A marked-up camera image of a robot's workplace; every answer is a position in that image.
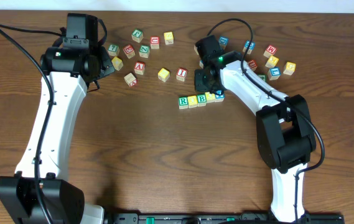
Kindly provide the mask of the yellow O block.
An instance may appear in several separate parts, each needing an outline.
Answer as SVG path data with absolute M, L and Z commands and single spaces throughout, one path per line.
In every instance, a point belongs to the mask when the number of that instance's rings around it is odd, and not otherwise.
M 196 95 L 188 96 L 187 97 L 189 108 L 195 108 L 198 106 L 198 99 Z
M 210 93 L 210 92 L 205 92 L 205 97 L 207 103 L 213 103 L 215 101 L 215 94 Z

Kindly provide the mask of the blue T block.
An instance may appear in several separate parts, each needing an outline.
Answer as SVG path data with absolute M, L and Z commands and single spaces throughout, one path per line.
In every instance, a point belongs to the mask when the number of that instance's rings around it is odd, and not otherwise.
M 225 94 L 221 90 L 216 91 L 215 102 L 222 102 L 224 99 L 225 99 Z

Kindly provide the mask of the green B block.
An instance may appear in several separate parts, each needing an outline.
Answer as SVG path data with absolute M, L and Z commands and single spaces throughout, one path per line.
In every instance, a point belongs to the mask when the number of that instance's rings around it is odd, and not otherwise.
M 205 94 L 197 95 L 198 106 L 205 106 L 207 104 L 207 98 Z

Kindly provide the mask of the green R block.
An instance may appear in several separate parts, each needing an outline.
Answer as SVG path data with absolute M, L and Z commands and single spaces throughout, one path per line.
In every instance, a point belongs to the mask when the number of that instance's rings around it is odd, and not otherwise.
M 179 109 L 187 109 L 189 107 L 188 98 L 186 96 L 179 97 Z

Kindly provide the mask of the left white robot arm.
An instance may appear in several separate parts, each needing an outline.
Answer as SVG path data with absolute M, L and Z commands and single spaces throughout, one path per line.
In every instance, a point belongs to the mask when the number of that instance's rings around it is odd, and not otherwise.
M 68 182 L 79 108 L 91 83 L 114 72 L 98 31 L 103 21 L 69 13 L 57 40 L 34 62 L 41 94 L 34 127 L 14 175 L 0 177 L 0 201 L 15 223 L 106 223 L 103 207 Z

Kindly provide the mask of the blue L block left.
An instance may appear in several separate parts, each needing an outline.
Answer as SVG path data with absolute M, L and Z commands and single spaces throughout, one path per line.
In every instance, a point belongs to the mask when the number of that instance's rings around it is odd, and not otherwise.
M 200 66 L 200 68 L 202 68 L 202 69 L 204 68 L 204 65 L 203 65 L 202 60 L 199 61 L 199 66 Z

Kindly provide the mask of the blue l block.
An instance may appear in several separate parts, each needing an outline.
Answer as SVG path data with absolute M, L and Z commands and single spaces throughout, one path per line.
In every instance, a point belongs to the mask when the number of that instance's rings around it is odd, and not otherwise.
M 277 80 L 281 76 L 281 71 L 278 67 L 270 68 L 268 71 L 269 80 Z
M 203 65 L 202 60 L 199 61 L 199 66 L 200 66 L 200 68 L 202 68 L 202 69 L 204 68 L 204 65 Z

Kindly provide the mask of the blue d block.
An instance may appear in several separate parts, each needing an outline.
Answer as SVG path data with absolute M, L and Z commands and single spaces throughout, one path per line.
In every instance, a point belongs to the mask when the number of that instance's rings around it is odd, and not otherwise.
M 249 40 L 247 40 L 245 42 L 245 45 L 243 47 L 243 53 L 247 53 L 248 55 L 250 55 L 255 47 L 256 43 L 255 42 L 250 42 Z
M 220 36 L 219 38 L 219 44 L 220 44 L 220 47 L 222 49 L 225 49 L 227 44 L 228 44 L 228 41 L 229 41 L 229 38 L 227 37 L 224 37 L 224 36 Z

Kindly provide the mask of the yellow block centre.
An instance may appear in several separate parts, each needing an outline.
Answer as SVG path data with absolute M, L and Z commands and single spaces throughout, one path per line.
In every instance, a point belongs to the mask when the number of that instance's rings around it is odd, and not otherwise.
M 165 68 L 161 68 L 157 76 L 161 81 L 166 82 L 170 77 L 170 72 Z

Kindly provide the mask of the red E block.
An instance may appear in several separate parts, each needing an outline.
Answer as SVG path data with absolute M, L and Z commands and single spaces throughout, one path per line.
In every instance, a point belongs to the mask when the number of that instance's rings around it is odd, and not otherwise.
M 135 56 L 135 49 L 131 44 L 125 45 L 123 47 L 123 52 L 127 56 L 127 58 L 133 58 Z

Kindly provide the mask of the blue D block right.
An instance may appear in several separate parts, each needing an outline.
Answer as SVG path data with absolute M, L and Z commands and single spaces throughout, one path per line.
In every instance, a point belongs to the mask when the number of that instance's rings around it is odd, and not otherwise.
M 245 42 L 245 45 L 243 47 L 243 53 L 247 53 L 248 55 L 250 55 L 255 47 L 256 43 L 255 42 L 250 42 L 249 40 L 247 40 Z

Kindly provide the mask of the red A block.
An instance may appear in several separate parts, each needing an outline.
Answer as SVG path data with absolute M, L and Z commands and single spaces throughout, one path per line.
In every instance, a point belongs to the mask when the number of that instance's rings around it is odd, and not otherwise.
M 134 71 L 138 75 L 143 75 L 145 72 L 145 63 L 144 62 L 136 62 L 134 66 Z

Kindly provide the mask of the yellow block top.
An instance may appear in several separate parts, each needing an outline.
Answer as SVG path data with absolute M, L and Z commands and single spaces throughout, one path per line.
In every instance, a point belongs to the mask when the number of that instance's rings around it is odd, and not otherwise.
M 174 35 L 173 32 L 165 32 L 164 40 L 166 45 L 172 45 L 174 43 Z

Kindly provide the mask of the blue L block right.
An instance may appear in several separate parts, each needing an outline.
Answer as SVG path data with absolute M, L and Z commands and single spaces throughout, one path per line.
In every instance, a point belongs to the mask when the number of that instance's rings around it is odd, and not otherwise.
M 270 68 L 268 71 L 269 80 L 277 80 L 281 76 L 281 71 L 278 67 Z

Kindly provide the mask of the yellow G block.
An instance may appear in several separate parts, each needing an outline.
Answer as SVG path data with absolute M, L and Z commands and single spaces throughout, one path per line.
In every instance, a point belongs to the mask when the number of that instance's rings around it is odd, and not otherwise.
M 292 75 L 296 70 L 296 64 L 293 62 L 286 62 L 283 70 L 283 74 Z

